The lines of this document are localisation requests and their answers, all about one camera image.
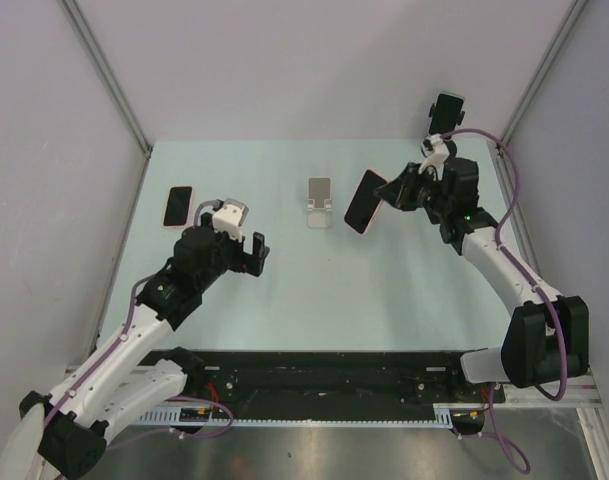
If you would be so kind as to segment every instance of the smartphone screen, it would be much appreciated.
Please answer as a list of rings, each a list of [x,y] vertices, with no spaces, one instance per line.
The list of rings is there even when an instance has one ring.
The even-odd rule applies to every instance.
[[[367,170],[348,206],[344,221],[357,233],[364,233],[377,213],[381,200],[374,195],[376,188],[386,185],[386,179]]]
[[[164,213],[165,227],[182,227],[188,221],[188,211],[191,207],[191,194],[193,187],[173,187],[168,192],[166,213]]]
[[[428,134],[435,135],[453,131],[457,127],[463,106],[464,99],[462,97],[440,93],[437,96],[437,102],[435,102],[435,110]]]

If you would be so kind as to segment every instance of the robotic arm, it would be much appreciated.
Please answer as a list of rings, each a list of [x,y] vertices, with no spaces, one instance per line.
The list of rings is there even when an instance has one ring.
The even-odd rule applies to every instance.
[[[424,162],[409,163],[374,195],[393,208],[423,208],[439,225],[442,241],[473,264],[502,299],[511,322],[500,348],[468,352],[461,362],[472,383],[510,382],[525,388],[560,380],[562,363],[568,377],[588,370],[588,308],[580,297],[564,297],[542,280],[502,243],[498,223],[478,206],[476,162],[456,156],[451,140],[428,137]],[[443,167],[442,178],[438,169]],[[561,332],[554,327],[554,309]],[[563,336],[563,349],[558,342]]]
[[[182,232],[159,272],[136,284],[134,297],[136,287],[144,287],[131,299],[126,322],[101,348],[47,395],[31,392],[21,402],[22,417],[43,406],[38,452],[67,479],[93,468],[107,445],[146,411],[203,381],[201,360],[176,349],[146,378],[122,385],[133,367],[202,304],[202,295],[221,275],[229,270],[262,274],[269,248],[264,236],[254,233],[252,253],[244,252],[246,205],[227,199],[215,202],[214,210]]]

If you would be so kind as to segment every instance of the smartphone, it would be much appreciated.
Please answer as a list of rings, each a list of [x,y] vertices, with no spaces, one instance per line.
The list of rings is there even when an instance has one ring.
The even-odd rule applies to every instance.
[[[386,185],[387,180],[373,170],[367,170],[348,206],[344,221],[359,234],[363,234],[371,224],[382,201],[374,194],[375,189]]]
[[[191,208],[193,187],[173,187],[168,192],[166,212],[164,213],[165,227],[183,227],[188,221]]]
[[[431,124],[428,134],[447,133],[455,130],[464,118],[464,98],[458,95],[440,93],[431,107]]]

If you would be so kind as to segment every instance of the white table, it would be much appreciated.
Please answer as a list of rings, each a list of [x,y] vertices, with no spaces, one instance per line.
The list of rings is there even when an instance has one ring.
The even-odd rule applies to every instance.
[[[505,202],[486,142],[458,139],[480,166],[480,205]],[[509,315],[485,279],[441,241],[426,213],[383,206],[360,236],[343,222],[364,171],[396,176],[420,161],[419,140],[158,142],[146,174],[99,343],[124,321],[133,283],[157,271],[181,229],[162,226],[171,187],[246,203],[251,234],[271,253],[260,278],[227,273],[160,349],[469,350],[502,343]],[[333,220],[307,227],[309,177],[332,179]],[[505,236],[513,245],[510,227]]]

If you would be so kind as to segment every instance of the white wall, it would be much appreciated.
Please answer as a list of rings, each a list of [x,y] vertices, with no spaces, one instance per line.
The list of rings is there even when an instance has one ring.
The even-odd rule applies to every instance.
[[[511,143],[543,273],[588,302],[609,416],[609,0],[589,2]]]
[[[57,2],[0,2],[0,451],[89,345],[143,165]]]
[[[80,0],[155,140],[501,133],[572,0]]]

